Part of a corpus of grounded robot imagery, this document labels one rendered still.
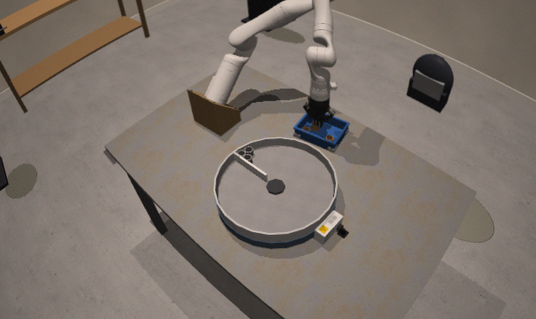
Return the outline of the blue crate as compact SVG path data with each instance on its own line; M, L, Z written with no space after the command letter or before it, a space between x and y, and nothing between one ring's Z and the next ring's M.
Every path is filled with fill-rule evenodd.
M320 128L317 131L313 131L311 129L311 124L313 121L314 119L309 118L307 113L305 113L304 116L299 120L299 122L294 127L295 129L294 136L299 139L308 141L311 144L318 145L326 149L327 151L334 153L336 149L338 148L338 145L344 138L344 136L346 136L346 134L348 133L349 131L348 126L350 125L350 122L343 121L333 116L327 122L323 123L322 128ZM302 129L305 126L310 127L310 132L307 132ZM333 142L331 142L328 139L325 139L326 136L328 135L331 135L334 137Z

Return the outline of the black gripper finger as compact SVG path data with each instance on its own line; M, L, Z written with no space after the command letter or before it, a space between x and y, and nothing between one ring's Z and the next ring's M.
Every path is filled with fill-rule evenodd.
M328 121L330 118L332 118L334 116L334 114L335 114L335 111L332 111L330 109L328 115L324 117L324 115L322 115L322 109L320 109L319 110L318 128L321 128L323 123Z
M303 108L305 109L305 111L307 112L308 116L310 118L313 118L315 120L314 122L314 125L315 126L318 126L318 121L319 121L319 114L316 114L316 107L314 106L313 108L313 111L312 109L310 108L310 106L308 105L308 103L305 103Z

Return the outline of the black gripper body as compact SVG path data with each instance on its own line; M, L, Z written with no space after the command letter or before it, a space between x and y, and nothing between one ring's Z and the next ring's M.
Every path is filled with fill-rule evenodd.
M319 110L322 109L322 115L324 115L330 110L330 99L325 101L315 101L310 98L310 102L308 103L308 105L310 106L312 111L314 106L316 107L316 114L319 114Z

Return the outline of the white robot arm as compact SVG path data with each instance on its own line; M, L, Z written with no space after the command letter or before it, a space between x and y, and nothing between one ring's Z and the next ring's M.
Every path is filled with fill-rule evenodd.
M326 48L312 46L306 52L311 74L310 97L315 101L328 100L330 91L338 87L335 82L330 82L330 72L321 67L333 67L337 61L332 40L333 18L330 9L332 1L334 0L285 0L232 31L229 35L229 44L236 49L233 53L224 56L205 97L218 104L226 105L243 66L256 47L256 35L263 31L283 27L315 9L313 39Z

